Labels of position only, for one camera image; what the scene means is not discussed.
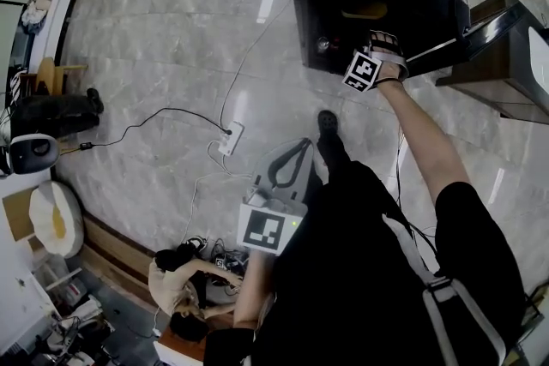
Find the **black shoe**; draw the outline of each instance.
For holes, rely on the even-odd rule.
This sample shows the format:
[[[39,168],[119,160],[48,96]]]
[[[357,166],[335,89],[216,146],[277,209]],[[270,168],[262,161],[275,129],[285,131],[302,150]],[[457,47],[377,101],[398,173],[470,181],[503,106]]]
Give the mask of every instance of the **black shoe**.
[[[95,112],[100,115],[105,110],[105,106],[103,105],[103,102],[100,98],[100,93],[94,89],[89,88],[87,90],[87,98],[92,101],[92,105],[94,106]]]
[[[190,237],[187,241],[185,241],[185,243],[195,246],[197,253],[202,252],[204,249],[206,249],[206,247],[208,247],[208,239],[202,238],[198,235]]]
[[[337,135],[337,116],[330,110],[322,110],[318,113],[318,130],[320,136]]]

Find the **white cable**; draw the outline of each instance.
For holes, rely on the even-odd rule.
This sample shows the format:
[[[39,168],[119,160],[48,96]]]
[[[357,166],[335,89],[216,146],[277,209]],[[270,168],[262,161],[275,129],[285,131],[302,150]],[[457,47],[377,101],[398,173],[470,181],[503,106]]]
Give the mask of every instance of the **white cable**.
[[[262,32],[259,34],[259,37],[257,37],[257,39],[251,44],[251,46],[248,48],[248,50],[246,51],[246,53],[244,54],[244,58],[242,58],[242,62],[240,63],[240,65],[238,66],[238,69],[237,69],[237,73],[234,74],[234,78],[232,78],[232,82],[231,82],[231,85],[229,86],[229,89],[226,91],[226,95],[225,95],[225,99],[223,99],[223,105],[221,106],[221,112],[220,112],[220,125],[221,125],[221,121],[223,119],[223,111],[225,110],[225,104],[226,104],[226,101],[228,100],[229,98],[229,93],[231,92],[232,90],[232,86],[234,86],[234,83],[236,82],[237,80],[237,77],[238,77],[238,74],[240,73],[240,70],[242,69],[242,66],[244,66],[244,62],[246,61],[246,58],[248,57],[248,54],[250,53],[250,51],[254,48],[254,46],[257,44],[257,42],[259,42],[259,40],[261,39],[261,37],[263,35],[265,35],[265,33],[267,32],[267,30],[270,28],[270,26],[273,24],[273,22],[278,19],[282,13],[286,10],[287,6],[290,4],[292,0],[288,0],[286,2],[286,4],[284,5],[284,7],[281,9],[281,12],[278,13],[277,15],[274,16],[273,20],[271,20],[267,26],[262,30]]]
[[[225,165],[225,154],[223,154],[223,157],[221,158],[221,163],[219,163],[217,160],[214,159],[214,156],[212,156],[210,153],[209,153],[209,148],[212,146],[212,144],[214,143],[220,143],[219,141],[211,141],[208,146],[206,147],[206,154],[208,155],[208,157],[210,157],[210,159],[218,166],[221,167],[221,169],[226,173],[228,174],[229,176],[231,177],[247,177],[247,178],[251,178],[251,174],[233,174],[232,172],[230,172],[227,168],[226,168],[226,165]]]
[[[160,337],[162,335],[162,333],[160,332],[160,330],[156,327],[156,318],[158,317],[158,313],[160,312],[160,307],[158,307],[156,309],[156,313],[154,313],[154,326],[153,326],[153,334],[156,336],[156,337]]]
[[[192,215],[195,212],[195,198],[196,198],[196,191],[198,189],[198,182],[200,182],[203,178],[210,177],[210,176],[215,176],[215,175],[219,175],[219,174],[226,174],[226,172],[224,172],[224,171],[223,172],[212,172],[211,174],[207,174],[206,176],[199,177],[199,178],[197,178],[197,180],[195,180],[195,191],[193,192],[192,200],[190,201],[189,221],[187,221],[187,226],[185,226],[185,232],[183,234],[183,238],[181,239],[181,243],[187,237],[187,231],[189,230],[189,226],[190,226],[190,223],[192,221]]]

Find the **leg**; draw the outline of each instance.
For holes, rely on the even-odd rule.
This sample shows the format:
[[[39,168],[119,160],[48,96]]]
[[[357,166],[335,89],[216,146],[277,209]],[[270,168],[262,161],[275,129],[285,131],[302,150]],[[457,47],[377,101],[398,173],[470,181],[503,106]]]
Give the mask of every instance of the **leg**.
[[[96,104],[87,96],[29,96],[17,109],[21,119],[53,119],[83,113],[98,113]]]
[[[328,110],[323,110],[318,114],[318,129],[320,130],[320,140],[317,143],[318,151],[323,157],[324,163],[328,167],[330,176],[348,164],[351,159],[345,151],[345,146],[341,138],[337,135],[337,116]]]
[[[45,122],[50,127],[51,133],[44,133],[51,137],[58,138],[74,133],[80,133],[87,129],[92,129],[100,124],[100,119],[94,114],[85,114],[80,116],[63,117]]]

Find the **wooden chair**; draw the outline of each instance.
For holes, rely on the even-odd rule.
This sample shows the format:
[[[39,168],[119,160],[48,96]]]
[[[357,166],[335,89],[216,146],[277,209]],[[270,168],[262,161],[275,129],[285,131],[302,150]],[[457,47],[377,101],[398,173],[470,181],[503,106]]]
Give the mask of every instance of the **wooden chair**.
[[[44,82],[51,96],[59,96],[63,94],[63,83],[66,70],[84,70],[87,69],[87,64],[79,64],[75,66],[56,66],[53,58],[47,57],[42,60],[38,67],[38,74],[34,83],[34,92],[38,91],[39,84]]]

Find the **person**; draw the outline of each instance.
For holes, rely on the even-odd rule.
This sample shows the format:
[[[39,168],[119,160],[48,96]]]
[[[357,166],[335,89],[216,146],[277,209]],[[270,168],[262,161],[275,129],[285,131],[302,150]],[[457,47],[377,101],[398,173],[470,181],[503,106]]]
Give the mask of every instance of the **person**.
[[[207,319],[234,310],[234,303],[206,305],[206,278],[210,273],[239,287],[242,279],[236,274],[199,259],[206,243],[193,237],[176,250],[161,250],[148,269],[148,288],[158,306],[169,316],[170,328],[182,339],[198,342],[209,331]]]
[[[27,96],[15,106],[8,119],[10,137],[41,133],[55,139],[92,129],[100,124],[105,107],[94,88],[86,96]]]
[[[375,51],[398,53],[388,34],[373,33],[371,42]],[[466,286],[508,350],[525,312],[516,260],[452,142],[408,95],[399,73],[399,66],[383,63],[377,84],[435,207],[437,276]],[[446,364],[422,297],[425,284],[388,226],[393,219],[410,233],[407,219],[374,172],[349,158],[336,116],[322,111],[318,124],[329,182],[275,261],[252,251],[233,328],[208,335],[204,365],[245,358],[253,366]],[[269,295],[275,300],[266,312]],[[438,306],[459,364],[498,363],[464,302],[452,297]]]

